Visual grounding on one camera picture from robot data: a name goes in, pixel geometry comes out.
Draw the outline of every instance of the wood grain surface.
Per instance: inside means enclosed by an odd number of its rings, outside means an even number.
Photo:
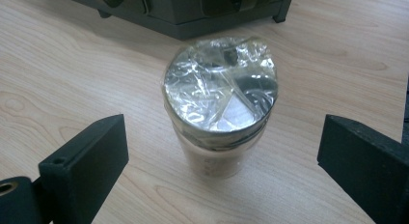
[[[69,0],[0,0],[0,179],[37,165],[92,122],[123,113],[130,160],[94,223],[372,223],[317,166],[326,114],[400,140],[409,0],[293,0],[211,34],[269,44],[279,98],[243,170],[188,168],[160,92],[178,41]]]

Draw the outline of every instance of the cylindrical container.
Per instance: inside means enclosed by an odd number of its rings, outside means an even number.
[[[162,90],[190,167],[203,177],[226,178],[262,136],[278,84],[262,40],[222,38],[182,49]]]

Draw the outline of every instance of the foil-covered lid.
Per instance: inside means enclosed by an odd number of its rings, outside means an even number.
[[[221,38],[183,48],[163,82],[175,127],[212,150],[234,148],[257,134],[277,93],[270,51],[258,38]]]

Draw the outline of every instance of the plastic wrap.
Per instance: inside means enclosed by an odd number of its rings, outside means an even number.
[[[200,41],[182,49],[169,66],[163,87],[179,118],[212,133],[237,131],[261,121],[278,93],[270,51],[258,38]]]

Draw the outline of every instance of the dark gray machine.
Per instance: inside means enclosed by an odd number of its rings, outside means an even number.
[[[74,0],[176,39],[189,39],[272,16],[286,20],[291,0]]]

